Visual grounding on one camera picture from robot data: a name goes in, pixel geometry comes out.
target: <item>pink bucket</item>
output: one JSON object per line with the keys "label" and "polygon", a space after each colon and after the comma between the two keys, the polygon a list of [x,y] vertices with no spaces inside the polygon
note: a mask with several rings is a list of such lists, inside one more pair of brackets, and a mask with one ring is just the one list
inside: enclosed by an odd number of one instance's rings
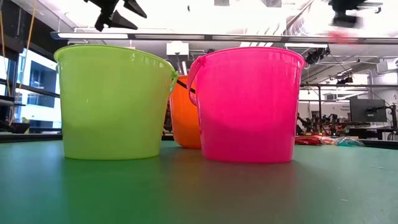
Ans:
{"label": "pink bucket", "polygon": [[203,155],[228,162],[290,162],[304,65],[301,55],[271,47],[197,58],[187,86],[198,107]]}

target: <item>orange bucket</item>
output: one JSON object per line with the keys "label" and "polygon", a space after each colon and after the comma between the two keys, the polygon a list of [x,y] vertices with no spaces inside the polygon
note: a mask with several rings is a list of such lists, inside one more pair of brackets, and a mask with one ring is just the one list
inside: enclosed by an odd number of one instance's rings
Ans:
{"label": "orange bucket", "polygon": [[178,77],[179,82],[170,96],[173,135],[180,146],[200,149],[198,109],[189,100],[188,90],[179,84],[187,84],[187,78],[188,75]]}

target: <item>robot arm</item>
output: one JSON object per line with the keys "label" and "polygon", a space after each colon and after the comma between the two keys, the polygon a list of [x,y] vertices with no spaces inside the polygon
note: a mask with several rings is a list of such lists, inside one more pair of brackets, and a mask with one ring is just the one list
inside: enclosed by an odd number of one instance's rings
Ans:
{"label": "robot arm", "polygon": [[[127,29],[138,29],[136,25],[128,21],[126,18],[120,15],[118,11],[114,11],[119,0],[84,0],[85,2],[91,1],[101,8],[101,14],[95,23],[95,28],[98,31],[104,29],[104,25],[108,27],[119,27]],[[141,9],[136,0],[123,0],[124,7],[143,18],[146,18],[146,13]]]}

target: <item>bucket handle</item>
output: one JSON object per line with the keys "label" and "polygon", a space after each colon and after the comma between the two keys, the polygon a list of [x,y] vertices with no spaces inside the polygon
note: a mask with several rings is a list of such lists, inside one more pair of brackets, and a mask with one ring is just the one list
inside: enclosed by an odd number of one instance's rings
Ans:
{"label": "bucket handle", "polygon": [[191,86],[192,82],[194,81],[197,73],[199,72],[199,69],[202,67],[202,65],[205,63],[205,58],[203,56],[199,56],[195,62],[192,64],[191,69],[189,70],[188,74],[188,80],[187,80],[187,89],[188,89],[188,94],[189,94],[189,99],[191,103],[193,103],[195,106],[197,106],[197,99],[194,97],[192,91],[191,91]]}
{"label": "bucket handle", "polygon": [[176,71],[172,71],[172,82],[170,84],[170,93],[173,92],[177,80],[178,80],[178,73]]}

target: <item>ceiling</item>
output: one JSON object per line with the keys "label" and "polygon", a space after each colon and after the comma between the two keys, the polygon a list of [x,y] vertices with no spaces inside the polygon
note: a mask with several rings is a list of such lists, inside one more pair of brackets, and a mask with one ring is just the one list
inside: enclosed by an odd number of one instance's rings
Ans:
{"label": "ceiling", "polygon": [[[13,1],[32,13],[34,0]],[[282,7],[272,7],[272,5],[267,7],[264,4],[267,1],[270,0],[229,0],[229,6],[215,6],[215,0],[137,0],[147,13],[147,19],[127,11],[123,6],[118,5],[116,8],[125,18],[135,23],[139,30],[112,28],[105,29],[104,32],[282,35],[286,30],[286,23],[300,12],[302,12],[300,19],[289,29],[291,34],[327,35],[328,31],[334,29],[329,26],[333,11],[326,0],[282,0]],[[396,13],[398,1],[382,2],[384,5],[379,14],[374,13],[374,8],[359,12],[364,17],[362,29],[342,31],[366,37],[398,35],[398,27],[390,26],[388,23],[398,19]],[[36,17],[60,32],[95,32],[93,24],[99,13],[99,8],[83,0],[37,0],[36,5]],[[167,57],[167,41],[90,40],[90,42],[131,46],[163,58]],[[240,42],[189,42],[189,44],[190,50],[220,50],[250,45]],[[308,47],[290,49],[304,56],[310,50]],[[303,82],[322,82],[348,68],[360,72],[374,68],[374,64],[371,63],[378,61],[376,57],[398,56],[398,46],[393,45],[331,45],[330,49],[336,57],[323,59],[322,63],[327,65],[309,67],[303,72]],[[344,68],[336,65],[336,60],[352,62],[358,59],[357,56],[361,57],[361,61],[368,63],[345,63]]]}

